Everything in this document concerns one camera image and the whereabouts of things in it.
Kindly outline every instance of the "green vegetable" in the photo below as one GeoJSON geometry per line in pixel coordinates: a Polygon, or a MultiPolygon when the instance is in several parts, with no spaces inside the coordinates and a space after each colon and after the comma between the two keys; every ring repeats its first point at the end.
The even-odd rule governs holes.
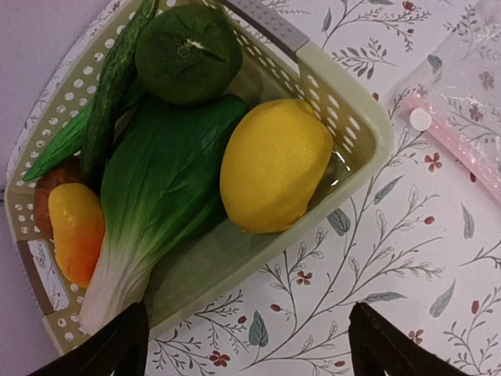
{"type": "MultiPolygon", "coordinates": [[[[144,84],[139,79],[134,80],[125,94],[124,102],[121,104],[117,117],[135,107],[146,92],[147,89],[144,84]]],[[[24,181],[29,182],[45,175],[81,149],[91,107],[91,104],[85,106],[81,113],[71,119],[66,127],[56,133],[40,157],[27,171],[23,178],[24,181]]]]}
{"type": "Polygon", "coordinates": [[[246,112],[234,95],[193,109],[155,96],[139,105],[103,177],[106,233],[80,312],[86,332],[140,301],[163,255],[225,218],[219,171],[246,112]]]}
{"type": "Polygon", "coordinates": [[[135,47],[157,7],[158,0],[142,0],[134,18],[104,60],[81,150],[82,182],[96,193],[99,193],[106,160],[111,154],[116,115],[135,72],[135,47]]]}
{"type": "Polygon", "coordinates": [[[139,37],[135,64],[148,89],[185,107],[219,97],[242,67],[242,49],[225,14],[205,5],[165,11],[139,37]]]}

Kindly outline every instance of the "yellow fruit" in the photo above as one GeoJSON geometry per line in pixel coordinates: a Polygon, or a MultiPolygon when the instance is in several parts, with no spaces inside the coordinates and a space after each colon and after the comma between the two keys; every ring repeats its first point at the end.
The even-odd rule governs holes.
{"type": "Polygon", "coordinates": [[[56,263],[63,275],[86,288],[96,267],[105,222],[99,198],[80,183],[60,185],[49,194],[56,263]]]}
{"type": "Polygon", "coordinates": [[[228,217],[246,232],[288,229],[305,214],[332,150],[332,135],[305,101],[255,107],[237,125],[222,162],[228,217]]]}

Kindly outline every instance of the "brown potato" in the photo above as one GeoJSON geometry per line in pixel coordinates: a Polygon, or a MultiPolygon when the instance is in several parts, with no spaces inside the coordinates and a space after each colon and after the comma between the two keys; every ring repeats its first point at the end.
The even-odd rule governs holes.
{"type": "Polygon", "coordinates": [[[69,157],[37,181],[34,189],[34,221],[44,237],[53,237],[49,217],[49,194],[61,184],[80,181],[80,159],[77,157],[69,157]]]}

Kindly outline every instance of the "basket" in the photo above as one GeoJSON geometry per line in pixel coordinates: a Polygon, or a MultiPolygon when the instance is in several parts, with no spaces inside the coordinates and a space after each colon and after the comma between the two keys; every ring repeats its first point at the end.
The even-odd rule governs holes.
{"type": "MultiPolygon", "coordinates": [[[[22,178],[54,134],[91,99],[104,56],[134,16],[140,1],[115,0],[90,25],[37,101],[9,161],[5,209],[11,234],[42,320],[61,354],[88,337],[78,323],[85,291],[71,285],[55,264],[53,243],[42,239],[34,224],[35,183],[26,183],[22,178]]],[[[158,12],[187,2],[161,0],[158,12]]],[[[393,144],[386,111],[277,12],[258,0],[203,3],[230,12],[235,35],[244,51],[243,69],[229,91],[244,98],[251,107],[277,98],[306,99],[333,134],[338,155],[350,161],[351,171],[336,186],[329,185],[308,213],[284,233],[244,234],[226,221],[197,243],[167,255],[153,271],[145,294],[152,337],[234,287],[299,240],[369,180],[387,160],[393,144]],[[268,42],[256,38],[255,31],[268,42]]]]}

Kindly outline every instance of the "white round tip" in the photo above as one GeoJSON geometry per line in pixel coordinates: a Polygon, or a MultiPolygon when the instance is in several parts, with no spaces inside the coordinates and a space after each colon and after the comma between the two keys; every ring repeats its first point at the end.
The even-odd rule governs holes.
{"type": "Polygon", "coordinates": [[[417,131],[426,131],[431,126],[431,116],[428,112],[418,107],[410,113],[410,124],[417,131]]]}

